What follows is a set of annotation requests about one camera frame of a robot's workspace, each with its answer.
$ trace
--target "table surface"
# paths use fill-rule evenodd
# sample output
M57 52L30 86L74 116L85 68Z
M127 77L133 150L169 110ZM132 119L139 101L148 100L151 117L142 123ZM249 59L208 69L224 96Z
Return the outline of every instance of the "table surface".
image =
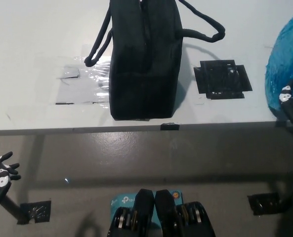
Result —
M220 22L226 36L217 43L184 39L172 118L114 121L101 104L55 105L58 69L86 56L100 30L109 1L0 1L0 135L59 132L182 129L202 125L275 124L264 93L265 70L275 40L293 17L288 0L189 0ZM212 36L214 29L177 3L184 28ZM105 54L111 55L112 44ZM202 60L234 59L243 64L253 91L245 99L209 100L199 94L193 67Z

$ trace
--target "black bag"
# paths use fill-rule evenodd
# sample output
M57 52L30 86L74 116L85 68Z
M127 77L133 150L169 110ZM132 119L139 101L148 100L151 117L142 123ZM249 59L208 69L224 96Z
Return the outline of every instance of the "black bag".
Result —
M173 115L183 37L216 42L224 27L179 0L218 33L212 38L183 29L175 0L110 0L110 6L90 55L94 66L113 37L109 100L114 119L161 119ZM112 17L112 29L94 59Z

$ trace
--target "blue fluffy object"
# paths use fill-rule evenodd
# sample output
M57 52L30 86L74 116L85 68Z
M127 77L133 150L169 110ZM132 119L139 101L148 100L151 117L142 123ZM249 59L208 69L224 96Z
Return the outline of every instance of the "blue fluffy object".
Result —
M293 18L281 30L269 57L265 87L268 106L279 111L279 94L293 79Z

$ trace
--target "clear plastic tape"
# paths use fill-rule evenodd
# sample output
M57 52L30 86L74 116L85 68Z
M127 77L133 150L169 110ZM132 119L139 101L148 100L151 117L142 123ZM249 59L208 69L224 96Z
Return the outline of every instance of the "clear plastic tape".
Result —
M84 57L75 57L75 64L65 65L57 103L109 102L110 56L102 56L97 64L87 68Z

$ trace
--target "gray floor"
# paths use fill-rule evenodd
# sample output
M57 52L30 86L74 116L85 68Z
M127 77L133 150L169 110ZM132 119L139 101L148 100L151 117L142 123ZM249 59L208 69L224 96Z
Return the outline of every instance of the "gray floor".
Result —
M8 151L23 176L10 197L51 200L52 212L49 223L18 226L0 207L0 237L106 237L110 200L140 188L200 201L217 237L293 237L291 213L253 216L247 200L290 190L293 137L284 129L0 137L0 155Z

